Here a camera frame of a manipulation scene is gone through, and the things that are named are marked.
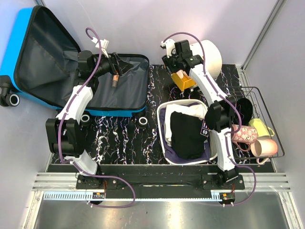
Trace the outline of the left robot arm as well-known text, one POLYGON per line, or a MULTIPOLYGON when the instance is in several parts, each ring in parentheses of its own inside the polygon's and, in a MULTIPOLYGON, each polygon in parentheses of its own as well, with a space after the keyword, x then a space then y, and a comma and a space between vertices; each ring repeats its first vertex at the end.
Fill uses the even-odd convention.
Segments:
POLYGON ((90 120, 85 110, 98 88, 100 76, 111 74, 115 80, 133 68, 117 53, 108 54, 100 50, 98 55, 91 51, 81 51, 77 55, 78 83, 73 87, 66 105, 53 119, 46 122, 49 147, 57 154, 62 164, 73 165, 78 171, 78 181, 93 189, 107 186, 108 177, 85 150, 81 125, 90 120))

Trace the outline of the black bowl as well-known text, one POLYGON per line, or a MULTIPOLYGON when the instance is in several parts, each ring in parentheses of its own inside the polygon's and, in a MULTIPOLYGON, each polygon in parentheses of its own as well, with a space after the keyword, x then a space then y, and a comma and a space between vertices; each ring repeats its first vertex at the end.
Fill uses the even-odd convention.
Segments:
POLYGON ((241 98, 236 102, 236 108, 240 114, 242 125, 248 125, 253 115, 253 105, 247 98, 241 98))

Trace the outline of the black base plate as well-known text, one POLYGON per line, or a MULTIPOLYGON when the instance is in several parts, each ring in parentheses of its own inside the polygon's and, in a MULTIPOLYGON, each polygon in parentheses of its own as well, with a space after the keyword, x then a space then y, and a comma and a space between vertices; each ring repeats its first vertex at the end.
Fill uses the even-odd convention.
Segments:
POLYGON ((208 173, 121 173, 111 174, 107 178, 77 176, 77 189, 102 189, 115 190, 127 187, 193 187, 203 190, 244 190, 245 184, 242 175, 224 183, 216 174, 208 173))

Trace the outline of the aluminium rail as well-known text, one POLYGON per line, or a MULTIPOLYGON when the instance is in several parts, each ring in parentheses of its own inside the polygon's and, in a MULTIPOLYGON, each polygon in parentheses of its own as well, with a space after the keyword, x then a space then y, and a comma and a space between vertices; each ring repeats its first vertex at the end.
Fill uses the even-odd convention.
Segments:
MULTIPOLYGON (((76 190, 76 173, 39 173, 34 181, 33 191, 72 191, 76 190)), ((290 191, 284 173, 257 173, 256 191, 290 191)))

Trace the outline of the pink patterned mug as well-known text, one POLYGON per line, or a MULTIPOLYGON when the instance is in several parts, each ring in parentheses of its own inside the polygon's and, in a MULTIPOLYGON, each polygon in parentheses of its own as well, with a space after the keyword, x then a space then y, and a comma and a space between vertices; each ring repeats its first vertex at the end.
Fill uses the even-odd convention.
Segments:
POLYGON ((258 137, 258 132, 255 127, 242 125, 239 131, 239 125, 233 124, 232 142, 243 152, 251 149, 251 144, 255 143, 258 137))

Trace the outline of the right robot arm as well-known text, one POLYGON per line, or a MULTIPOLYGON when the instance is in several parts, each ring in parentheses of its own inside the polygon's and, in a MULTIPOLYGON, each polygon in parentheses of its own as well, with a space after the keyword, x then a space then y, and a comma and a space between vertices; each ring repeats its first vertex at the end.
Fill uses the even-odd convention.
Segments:
POLYGON ((217 153, 220 172, 215 176, 218 187, 229 188, 239 173, 234 164, 232 147, 232 123, 239 112, 235 100, 223 92, 215 79, 222 68, 222 57, 214 43, 204 40, 190 44, 188 40, 172 39, 161 42, 166 50, 162 61, 173 82, 181 91, 199 87, 208 103, 205 124, 217 153))

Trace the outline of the white rectangular tube box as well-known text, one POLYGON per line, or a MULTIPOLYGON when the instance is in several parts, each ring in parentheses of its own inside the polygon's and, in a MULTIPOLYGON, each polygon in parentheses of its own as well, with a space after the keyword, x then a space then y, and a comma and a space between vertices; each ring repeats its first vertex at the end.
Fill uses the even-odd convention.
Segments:
POLYGON ((180 79, 186 77, 187 79, 189 78, 189 76, 187 75, 187 73, 183 70, 179 70, 176 72, 176 74, 179 76, 180 79))

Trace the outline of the blue fish-print suitcase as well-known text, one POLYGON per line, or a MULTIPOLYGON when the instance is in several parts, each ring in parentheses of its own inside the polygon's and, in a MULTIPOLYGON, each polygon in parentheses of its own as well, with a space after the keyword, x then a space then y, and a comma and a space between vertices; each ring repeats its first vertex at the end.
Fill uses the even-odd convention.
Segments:
MULTIPOLYGON (((78 43, 46 7, 21 9, 15 19, 0 67, 0 104, 18 106, 22 96, 61 110, 78 83, 78 43)), ((113 76, 98 78, 86 111, 93 116, 144 115, 149 59, 141 54, 118 54, 133 65, 112 87, 113 76)))

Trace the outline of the cream cylindrical drawer box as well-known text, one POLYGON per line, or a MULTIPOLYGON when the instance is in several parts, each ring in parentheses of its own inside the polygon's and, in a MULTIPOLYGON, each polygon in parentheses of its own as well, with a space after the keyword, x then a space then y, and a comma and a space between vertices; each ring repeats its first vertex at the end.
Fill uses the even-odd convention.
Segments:
MULTIPOLYGON (((211 77, 216 80, 220 71, 222 69, 222 57, 220 51, 214 43, 209 40, 201 41, 201 44, 204 49, 205 56, 203 57, 202 49, 199 43, 194 43, 190 45, 190 48, 193 54, 199 54, 205 60, 206 70, 209 72, 211 77)), ((185 89, 190 88, 191 90, 197 87, 197 83, 190 77, 180 79, 176 73, 171 74, 173 82, 178 86, 178 88, 183 92, 185 89)))

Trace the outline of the yellow-green mug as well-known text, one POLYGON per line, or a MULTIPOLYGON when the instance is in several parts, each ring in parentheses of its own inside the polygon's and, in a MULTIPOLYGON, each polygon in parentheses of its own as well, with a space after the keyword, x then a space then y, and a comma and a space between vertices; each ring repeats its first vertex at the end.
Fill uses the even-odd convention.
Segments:
POLYGON ((249 121, 249 125, 257 130, 258 137, 271 138, 275 135, 272 128, 266 126, 260 118, 253 118, 249 121))

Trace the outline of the peach gradient mug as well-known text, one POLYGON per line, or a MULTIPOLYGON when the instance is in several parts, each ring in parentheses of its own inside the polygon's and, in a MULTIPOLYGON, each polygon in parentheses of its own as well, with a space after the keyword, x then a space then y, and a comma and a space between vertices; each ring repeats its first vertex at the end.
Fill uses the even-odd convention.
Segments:
POLYGON ((251 152, 256 157, 259 165, 263 165, 268 158, 274 156, 278 151, 277 143, 272 139, 257 139, 251 144, 251 152))

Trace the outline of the black cloth garment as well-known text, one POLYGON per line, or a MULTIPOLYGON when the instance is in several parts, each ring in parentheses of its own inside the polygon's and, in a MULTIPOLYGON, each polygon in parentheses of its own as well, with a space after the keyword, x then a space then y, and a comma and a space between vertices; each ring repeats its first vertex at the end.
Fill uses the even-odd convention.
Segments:
POLYGON ((202 124, 203 120, 196 116, 179 112, 171 114, 171 145, 179 158, 191 160, 203 156, 207 136, 201 134, 202 124))

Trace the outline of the detached black white wheel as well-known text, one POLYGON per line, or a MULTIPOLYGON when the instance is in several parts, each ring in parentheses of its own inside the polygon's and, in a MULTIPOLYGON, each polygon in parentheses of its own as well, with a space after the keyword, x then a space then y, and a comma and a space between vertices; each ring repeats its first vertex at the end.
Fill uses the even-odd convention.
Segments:
POLYGON ((148 120, 146 117, 142 116, 138 120, 138 125, 140 129, 145 129, 148 125, 148 120))

